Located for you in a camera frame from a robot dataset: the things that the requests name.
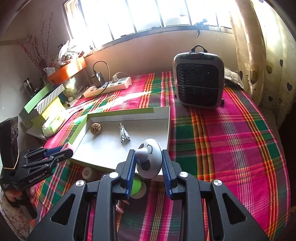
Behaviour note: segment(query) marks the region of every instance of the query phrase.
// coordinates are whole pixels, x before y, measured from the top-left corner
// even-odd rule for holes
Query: mug
[[[47,77],[48,77],[48,76],[50,76],[51,74],[53,74],[55,72],[55,68],[54,67],[48,67],[48,68],[45,68],[44,71],[46,72]]]

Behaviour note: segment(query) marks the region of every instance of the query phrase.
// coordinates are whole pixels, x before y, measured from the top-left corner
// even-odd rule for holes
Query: green box
[[[46,96],[50,91],[52,91],[53,83],[49,82],[42,90],[40,90],[22,109],[20,112],[20,117],[25,119],[26,116],[34,109],[34,107],[41,101],[44,96]]]

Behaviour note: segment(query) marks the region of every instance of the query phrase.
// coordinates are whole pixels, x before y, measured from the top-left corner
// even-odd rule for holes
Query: metal screw
[[[187,172],[180,172],[179,176],[180,177],[188,177],[188,173]]]
[[[219,180],[219,179],[216,179],[216,180],[214,180],[214,184],[215,184],[216,186],[221,186],[221,185],[222,185],[222,181]]]
[[[118,175],[119,174],[117,172],[112,172],[112,173],[109,174],[109,177],[111,177],[111,178],[117,178]]]
[[[83,186],[84,185],[84,181],[83,180],[78,180],[77,182],[76,182],[76,186],[78,186],[78,187],[81,187],[81,186]]]

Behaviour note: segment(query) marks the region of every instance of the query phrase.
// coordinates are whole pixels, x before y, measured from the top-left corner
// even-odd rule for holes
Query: orange shelf
[[[70,62],[47,77],[48,81],[53,82],[55,85],[59,85],[77,74],[80,70],[86,67],[84,57],[80,57],[73,62]]]

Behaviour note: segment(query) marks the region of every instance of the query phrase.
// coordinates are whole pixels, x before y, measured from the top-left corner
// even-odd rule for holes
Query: space heater
[[[195,52],[197,47],[203,52]],[[196,45],[189,53],[180,53],[173,61],[177,99],[182,105],[216,109],[224,104],[224,64],[219,56]]]

